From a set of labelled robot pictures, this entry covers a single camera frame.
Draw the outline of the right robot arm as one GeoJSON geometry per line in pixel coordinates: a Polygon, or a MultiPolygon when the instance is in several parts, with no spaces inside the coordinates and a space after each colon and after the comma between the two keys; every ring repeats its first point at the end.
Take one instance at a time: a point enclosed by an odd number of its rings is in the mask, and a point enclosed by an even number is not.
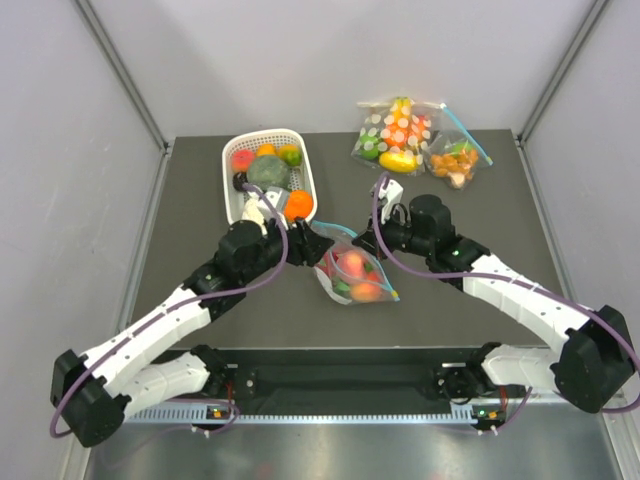
{"type": "Polygon", "coordinates": [[[559,394],[588,413],[639,371],[624,316],[605,305],[575,304],[518,274],[478,242],[458,234],[439,197],[421,195],[408,206],[384,190],[373,196],[367,228],[355,245],[394,261],[400,251],[423,258],[424,278],[438,279],[486,302],[532,332],[544,345],[488,343],[466,362],[469,395],[487,396],[519,385],[559,394]]]}

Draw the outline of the clear blue zip bag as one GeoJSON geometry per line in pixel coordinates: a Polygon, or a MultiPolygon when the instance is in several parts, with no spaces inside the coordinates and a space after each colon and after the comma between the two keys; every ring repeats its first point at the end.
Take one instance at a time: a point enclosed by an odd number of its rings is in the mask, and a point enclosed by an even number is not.
{"type": "Polygon", "coordinates": [[[318,220],[312,221],[311,228],[334,241],[314,266],[316,278],[332,300],[341,305],[400,300],[378,259],[352,244],[353,230],[318,220]]]}

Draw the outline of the orange fake peach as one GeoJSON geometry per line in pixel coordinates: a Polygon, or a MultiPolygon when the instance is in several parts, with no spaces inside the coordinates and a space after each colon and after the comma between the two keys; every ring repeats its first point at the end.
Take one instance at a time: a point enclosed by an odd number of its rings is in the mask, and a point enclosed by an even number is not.
{"type": "Polygon", "coordinates": [[[350,287],[350,295],[353,301],[359,303],[370,303],[379,300],[382,289],[377,284],[358,283],[350,287]]]}

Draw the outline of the red fake dragon fruit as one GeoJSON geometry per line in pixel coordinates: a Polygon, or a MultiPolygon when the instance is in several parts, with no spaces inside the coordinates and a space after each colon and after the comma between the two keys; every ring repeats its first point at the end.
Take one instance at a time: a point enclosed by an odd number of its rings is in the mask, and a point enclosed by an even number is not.
{"type": "Polygon", "coordinates": [[[321,272],[323,272],[329,279],[333,279],[339,275],[337,269],[337,260],[339,256],[334,251],[328,251],[324,254],[320,262],[318,263],[318,268],[321,272]]]}

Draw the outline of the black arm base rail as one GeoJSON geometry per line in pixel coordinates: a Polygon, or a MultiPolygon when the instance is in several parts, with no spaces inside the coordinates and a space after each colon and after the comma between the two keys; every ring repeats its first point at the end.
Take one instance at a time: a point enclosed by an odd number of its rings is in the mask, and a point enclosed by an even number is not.
{"type": "Polygon", "coordinates": [[[248,414],[431,414],[458,402],[523,397],[518,386],[472,386],[462,369],[473,352],[471,347],[221,349],[224,379],[195,397],[232,400],[248,414]]]}

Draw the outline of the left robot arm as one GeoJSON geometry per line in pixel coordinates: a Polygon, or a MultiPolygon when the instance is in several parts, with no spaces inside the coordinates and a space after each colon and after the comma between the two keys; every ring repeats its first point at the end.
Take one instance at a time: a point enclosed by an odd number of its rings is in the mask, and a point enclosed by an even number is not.
{"type": "Polygon", "coordinates": [[[265,286],[284,265],[313,267],[333,244],[301,219],[292,228],[275,219],[265,227],[233,223],[213,258],[149,314],[99,346],[82,354],[67,350],[55,359],[51,436],[62,437],[57,424],[64,421],[67,434],[91,448],[147,407],[187,393],[220,394],[227,374],[213,349],[196,347],[161,365],[155,359],[265,286]]]}

